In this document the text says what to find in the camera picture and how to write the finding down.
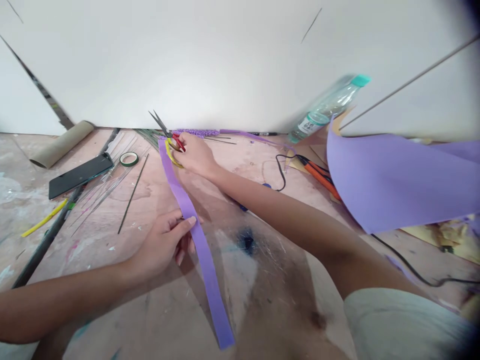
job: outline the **yellow tube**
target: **yellow tube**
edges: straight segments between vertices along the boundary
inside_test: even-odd
[[[35,230],[37,230],[38,228],[42,227],[43,225],[45,225],[51,218],[54,217],[54,215],[56,213],[58,213],[60,210],[62,210],[62,208],[65,206],[65,204],[67,203],[68,199],[65,199],[61,202],[60,205],[58,205],[46,218],[44,218],[42,221],[40,221],[37,225],[35,225],[34,227],[32,227],[31,229],[25,231],[21,237],[22,238],[25,238],[27,237],[28,235],[30,235],[31,233],[33,233]]]

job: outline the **smartphone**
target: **smartphone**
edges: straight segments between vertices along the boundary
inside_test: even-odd
[[[101,155],[67,171],[66,173],[50,180],[48,198],[55,199],[82,184],[85,184],[100,174],[110,170],[114,166],[110,155],[104,152]]]

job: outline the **cardboard tube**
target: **cardboard tube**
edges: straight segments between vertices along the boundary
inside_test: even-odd
[[[87,121],[81,121],[58,137],[52,144],[43,148],[40,152],[34,154],[29,160],[32,164],[43,169],[50,169],[66,153],[73,149],[94,129],[93,125]]]

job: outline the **electric cord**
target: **electric cord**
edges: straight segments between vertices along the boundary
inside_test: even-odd
[[[283,154],[277,154],[275,156],[275,159],[276,159],[276,163],[278,165],[278,170],[280,171],[280,175],[281,175],[281,178],[283,179],[283,186],[276,190],[278,192],[281,192],[283,189],[285,189],[285,186],[287,186],[287,180],[285,179],[285,175],[284,175],[284,172],[282,171],[282,166],[280,165],[280,160],[279,160],[279,157],[282,157],[282,158],[286,158],[286,159],[293,159],[293,158],[301,158],[303,159],[304,161],[306,162],[309,162],[310,160],[307,159],[305,156],[302,156],[302,155],[293,155],[293,156],[287,156],[287,155],[283,155]],[[315,164],[316,166],[318,166],[320,169],[322,169],[324,172],[326,173],[330,173],[330,171],[328,171],[326,168],[324,167],[321,167],[320,165],[317,165]],[[322,174],[320,171],[318,171],[317,169],[315,169],[315,171],[317,173],[319,173],[321,176],[323,176],[330,184],[333,185],[333,182],[332,182],[332,179],[329,178],[328,176],[325,176],[324,174]]]
[[[475,281],[475,280],[464,280],[464,279],[459,279],[455,277],[445,277],[440,280],[438,280],[437,283],[431,283],[428,280],[425,280],[422,275],[419,274],[417,270],[405,259],[397,250],[395,250],[393,247],[388,245],[385,241],[380,239],[378,236],[375,234],[370,234],[373,238],[377,239],[380,243],[385,245],[387,248],[389,248],[405,265],[407,268],[410,269],[410,271],[424,284],[432,287],[432,288],[439,288],[443,286],[447,282],[456,282],[456,283],[462,283],[462,284],[480,284],[480,281]]]

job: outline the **pen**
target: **pen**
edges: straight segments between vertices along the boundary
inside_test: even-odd
[[[278,132],[249,132],[249,134],[257,136],[275,136],[278,135]]]

